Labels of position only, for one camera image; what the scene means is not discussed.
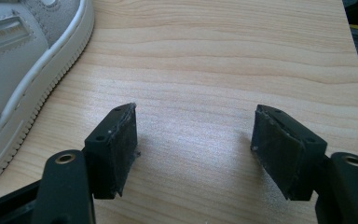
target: wooden table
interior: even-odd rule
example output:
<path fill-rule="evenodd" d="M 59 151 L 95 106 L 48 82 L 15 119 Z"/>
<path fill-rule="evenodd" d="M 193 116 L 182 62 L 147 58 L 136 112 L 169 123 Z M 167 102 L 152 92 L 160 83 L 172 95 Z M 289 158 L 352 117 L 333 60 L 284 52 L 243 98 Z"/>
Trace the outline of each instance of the wooden table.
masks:
<path fill-rule="evenodd" d="M 138 149 L 124 195 L 100 223 L 316 223 L 286 201 L 249 146 L 258 104 L 298 119 L 327 155 L 358 154 L 358 59 L 340 0 L 94 0 L 93 36 L 48 98 L 0 196 L 81 149 L 135 102 Z"/>

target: clamp jaw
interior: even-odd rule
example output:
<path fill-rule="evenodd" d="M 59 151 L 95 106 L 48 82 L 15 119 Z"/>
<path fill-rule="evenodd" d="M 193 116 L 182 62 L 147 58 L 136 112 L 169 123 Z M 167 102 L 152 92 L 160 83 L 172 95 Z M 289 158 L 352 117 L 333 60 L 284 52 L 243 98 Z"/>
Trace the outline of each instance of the clamp jaw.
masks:
<path fill-rule="evenodd" d="M 327 143 L 283 111 L 258 105 L 251 150 L 286 199 L 309 201 L 319 223 L 358 223 L 358 156 L 324 155 Z"/>

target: white shoe sole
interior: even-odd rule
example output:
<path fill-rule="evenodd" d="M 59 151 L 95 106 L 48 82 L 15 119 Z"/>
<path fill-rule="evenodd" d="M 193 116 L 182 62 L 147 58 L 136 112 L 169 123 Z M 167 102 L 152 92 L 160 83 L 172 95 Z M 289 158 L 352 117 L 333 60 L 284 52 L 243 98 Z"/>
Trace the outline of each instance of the white shoe sole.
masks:
<path fill-rule="evenodd" d="M 94 24 L 90 0 L 57 42 L 22 79 L 0 116 L 0 174 L 20 148 L 46 98 L 89 42 Z"/>

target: shoe upper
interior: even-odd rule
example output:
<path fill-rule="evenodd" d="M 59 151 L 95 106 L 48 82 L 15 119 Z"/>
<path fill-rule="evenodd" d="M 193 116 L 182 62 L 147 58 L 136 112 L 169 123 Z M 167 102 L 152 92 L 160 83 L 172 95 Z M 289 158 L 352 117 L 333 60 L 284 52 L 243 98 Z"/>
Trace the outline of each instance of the shoe upper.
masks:
<path fill-rule="evenodd" d="M 78 8 L 79 0 L 0 0 L 0 117 L 22 78 Z"/>

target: sneaker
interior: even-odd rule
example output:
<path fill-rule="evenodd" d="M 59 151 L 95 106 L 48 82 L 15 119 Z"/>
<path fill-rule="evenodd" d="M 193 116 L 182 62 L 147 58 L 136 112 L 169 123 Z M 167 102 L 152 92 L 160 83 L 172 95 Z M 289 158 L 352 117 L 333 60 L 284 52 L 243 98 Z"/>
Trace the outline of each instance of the sneaker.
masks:
<path fill-rule="evenodd" d="M 91 0 L 0 0 L 0 174 L 93 23 Z"/>

